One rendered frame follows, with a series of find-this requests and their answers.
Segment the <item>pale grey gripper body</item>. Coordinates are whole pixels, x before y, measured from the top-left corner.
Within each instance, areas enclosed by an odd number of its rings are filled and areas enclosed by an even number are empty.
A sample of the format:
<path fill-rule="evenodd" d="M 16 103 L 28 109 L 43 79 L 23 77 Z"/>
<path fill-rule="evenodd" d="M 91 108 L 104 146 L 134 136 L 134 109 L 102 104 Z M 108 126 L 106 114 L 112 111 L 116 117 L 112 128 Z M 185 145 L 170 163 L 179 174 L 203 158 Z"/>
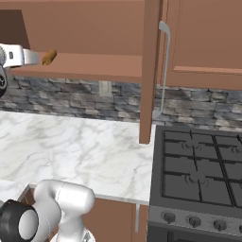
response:
<path fill-rule="evenodd" d="M 39 54 L 29 49 L 23 49 L 24 65 L 37 65 L 39 63 Z"/>

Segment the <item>brown wooden rolling pin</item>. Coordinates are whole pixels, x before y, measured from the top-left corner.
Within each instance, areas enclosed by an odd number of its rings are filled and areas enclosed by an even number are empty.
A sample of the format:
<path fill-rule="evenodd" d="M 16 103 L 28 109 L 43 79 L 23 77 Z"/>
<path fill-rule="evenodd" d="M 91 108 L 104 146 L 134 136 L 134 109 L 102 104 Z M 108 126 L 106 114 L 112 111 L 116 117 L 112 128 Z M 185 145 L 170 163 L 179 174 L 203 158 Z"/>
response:
<path fill-rule="evenodd" d="M 42 58 L 42 65 L 49 65 L 57 56 L 55 49 L 49 50 Z"/>

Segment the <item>brown open cabinet door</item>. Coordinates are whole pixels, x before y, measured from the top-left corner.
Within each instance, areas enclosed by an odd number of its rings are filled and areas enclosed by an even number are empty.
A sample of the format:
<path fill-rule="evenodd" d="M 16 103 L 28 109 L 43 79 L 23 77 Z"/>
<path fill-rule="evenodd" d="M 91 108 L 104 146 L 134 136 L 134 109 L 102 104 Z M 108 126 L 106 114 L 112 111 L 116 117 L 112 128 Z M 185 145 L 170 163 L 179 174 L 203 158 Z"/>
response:
<path fill-rule="evenodd" d="M 150 142 L 161 0 L 145 0 L 139 143 Z"/>

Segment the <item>brown base cabinet door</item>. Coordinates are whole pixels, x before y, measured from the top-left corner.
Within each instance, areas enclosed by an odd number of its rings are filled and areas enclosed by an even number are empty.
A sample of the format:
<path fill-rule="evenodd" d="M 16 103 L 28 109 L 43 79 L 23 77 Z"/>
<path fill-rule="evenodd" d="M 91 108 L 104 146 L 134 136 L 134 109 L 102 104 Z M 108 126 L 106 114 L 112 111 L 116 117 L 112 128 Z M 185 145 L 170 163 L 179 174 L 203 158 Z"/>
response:
<path fill-rule="evenodd" d="M 140 206 L 139 232 L 135 232 L 135 204 L 96 199 L 94 208 L 83 216 L 96 242 L 146 242 L 148 206 Z"/>

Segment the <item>dark grey gas stove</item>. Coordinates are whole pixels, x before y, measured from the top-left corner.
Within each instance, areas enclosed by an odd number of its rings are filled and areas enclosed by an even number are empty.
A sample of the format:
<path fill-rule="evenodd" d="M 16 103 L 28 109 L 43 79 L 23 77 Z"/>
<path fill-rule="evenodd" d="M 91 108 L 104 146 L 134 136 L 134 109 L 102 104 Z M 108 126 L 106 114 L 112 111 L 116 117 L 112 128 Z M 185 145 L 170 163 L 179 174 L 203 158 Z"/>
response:
<path fill-rule="evenodd" d="M 168 224 L 164 213 L 176 220 Z M 201 224 L 193 228 L 189 217 Z M 218 231 L 216 220 L 226 222 Z M 242 242 L 242 133 L 158 126 L 147 242 Z"/>

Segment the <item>brown open wall cabinet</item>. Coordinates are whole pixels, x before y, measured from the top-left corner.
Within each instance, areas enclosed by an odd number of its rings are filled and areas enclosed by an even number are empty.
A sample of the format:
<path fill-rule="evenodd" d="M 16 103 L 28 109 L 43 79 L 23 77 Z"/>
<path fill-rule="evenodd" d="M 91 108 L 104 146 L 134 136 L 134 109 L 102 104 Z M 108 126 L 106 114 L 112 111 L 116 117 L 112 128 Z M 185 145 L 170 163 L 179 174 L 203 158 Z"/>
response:
<path fill-rule="evenodd" d="M 0 43 L 57 51 L 16 76 L 139 83 L 144 10 L 145 0 L 0 0 Z"/>

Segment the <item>pale wall outlet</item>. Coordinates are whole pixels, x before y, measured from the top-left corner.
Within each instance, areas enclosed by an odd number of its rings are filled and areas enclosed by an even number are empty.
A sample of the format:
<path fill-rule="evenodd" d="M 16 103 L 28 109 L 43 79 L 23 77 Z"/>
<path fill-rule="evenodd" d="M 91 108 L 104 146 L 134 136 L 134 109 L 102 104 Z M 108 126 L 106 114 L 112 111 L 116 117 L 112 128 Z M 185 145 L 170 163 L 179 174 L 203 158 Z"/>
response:
<path fill-rule="evenodd" d="M 100 96 L 112 96 L 112 83 L 110 81 L 100 80 L 98 85 Z"/>

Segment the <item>brown closed wall cabinet door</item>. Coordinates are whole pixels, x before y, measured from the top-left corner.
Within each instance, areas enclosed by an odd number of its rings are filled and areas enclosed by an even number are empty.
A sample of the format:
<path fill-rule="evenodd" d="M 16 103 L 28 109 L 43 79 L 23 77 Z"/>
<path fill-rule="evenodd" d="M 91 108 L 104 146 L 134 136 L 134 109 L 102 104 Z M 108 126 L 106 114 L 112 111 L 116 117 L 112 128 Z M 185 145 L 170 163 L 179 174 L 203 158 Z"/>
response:
<path fill-rule="evenodd" d="M 242 0 L 164 0 L 162 20 L 168 87 L 242 90 Z"/>

